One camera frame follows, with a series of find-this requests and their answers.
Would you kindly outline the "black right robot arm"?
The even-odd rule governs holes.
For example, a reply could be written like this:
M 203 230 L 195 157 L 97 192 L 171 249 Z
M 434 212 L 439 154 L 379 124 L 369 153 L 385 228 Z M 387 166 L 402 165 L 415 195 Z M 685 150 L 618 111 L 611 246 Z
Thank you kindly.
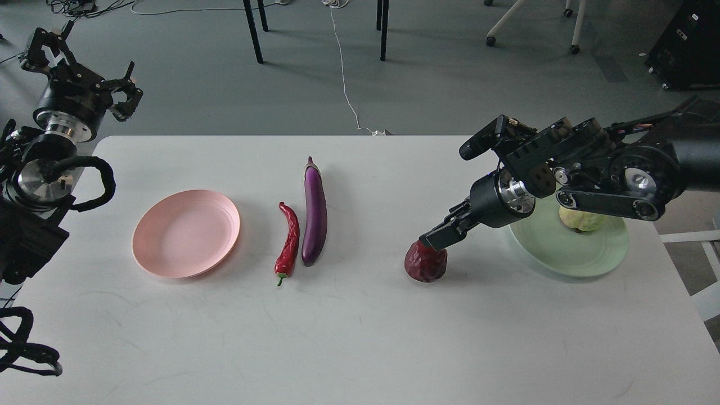
M 419 240 L 437 251 L 479 224 L 501 228 L 554 196 L 564 208 L 656 221 L 684 191 L 718 192 L 719 105 L 692 97 L 669 112 L 604 127 L 567 118 L 536 130 L 500 115 L 458 149 L 493 151 L 497 168 Z

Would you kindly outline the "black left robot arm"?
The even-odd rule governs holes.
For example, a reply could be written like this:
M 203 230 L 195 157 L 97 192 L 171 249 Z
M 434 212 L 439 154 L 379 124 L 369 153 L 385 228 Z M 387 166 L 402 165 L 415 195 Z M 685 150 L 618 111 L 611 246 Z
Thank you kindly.
M 47 85 L 33 112 L 35 126 L 9 119 L 2 129 L 2 371 L 62 374 L 59 351 L 31 343 L 33 312 L 15 304 L 24 282 L 51 261 L 69 233 L 61 221 L 115 195 L 113 169 L 105 160 L 78 154 L 95 140 L 106 113 L 125 122 L 136 112 L 142 89 L 130 62 L 123 77 L 105 79 L 75 59 L 67 44 L 73 21 L 61 31 L 36 28 L 20 53 L 24 71 L 43 74 Z

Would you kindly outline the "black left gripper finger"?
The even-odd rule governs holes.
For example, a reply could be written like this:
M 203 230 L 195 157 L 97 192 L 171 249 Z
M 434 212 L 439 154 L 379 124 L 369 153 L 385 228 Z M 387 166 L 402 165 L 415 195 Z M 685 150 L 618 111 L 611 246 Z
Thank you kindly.
M 105 80 L 105 94 L 109 95 L 111 102 L 108 109 L 118 122 L 126 122 L 134 115 L 144 94 L 142 89 L 136 86 L 133 79 L 135 66 L 134 61 L 131 61 L 123 77 L 120 79 Z M 115 101 L 114 94 L 116 93 L 124 94 L 125 100 Z
M 66 42 L 72 28 L 74 21 L 67 21 L 58 33 L 36 28 L 20 53 L 21 69 L 43 74 L 50 83 L 80 84 L 82 69 Z

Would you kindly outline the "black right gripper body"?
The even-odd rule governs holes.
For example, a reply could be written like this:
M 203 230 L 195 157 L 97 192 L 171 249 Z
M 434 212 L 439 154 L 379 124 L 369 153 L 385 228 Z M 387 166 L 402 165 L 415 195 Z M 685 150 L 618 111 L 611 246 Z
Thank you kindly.
M 499 169 L 476 180 L 470 188 L 468 224 L 501 228 L 529 217 L 536 208 L 536 198 L 509 170 Z

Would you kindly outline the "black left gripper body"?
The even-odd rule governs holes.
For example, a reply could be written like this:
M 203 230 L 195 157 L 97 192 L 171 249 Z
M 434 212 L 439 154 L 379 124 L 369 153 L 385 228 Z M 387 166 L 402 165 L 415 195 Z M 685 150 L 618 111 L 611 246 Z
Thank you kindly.
M 33 112 L 37 126 L 43 129 L 59 120 L 70 121 L 75 141 L 92 141 L 106 111 L 113 104 L 110 92 L 94 92 L 74 82 L 50 79 Z

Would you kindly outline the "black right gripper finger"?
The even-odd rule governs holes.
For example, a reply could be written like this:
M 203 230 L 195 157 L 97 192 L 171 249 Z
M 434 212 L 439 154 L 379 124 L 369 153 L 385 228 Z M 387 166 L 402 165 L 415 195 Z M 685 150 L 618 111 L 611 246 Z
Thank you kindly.
M 443 225 L 452 227 L 468 227 L 473 226 L 473 213 L 471 212 L 470 199 L 463 200 L 450 208 L 448 215 L 443 218 Z
M 477 225 L 478 222 L 468 218 L 448 217 L 443 223 L 422 234 L 419 241 L 426 247 L 440 251 L 465 240 L 467 234 Z

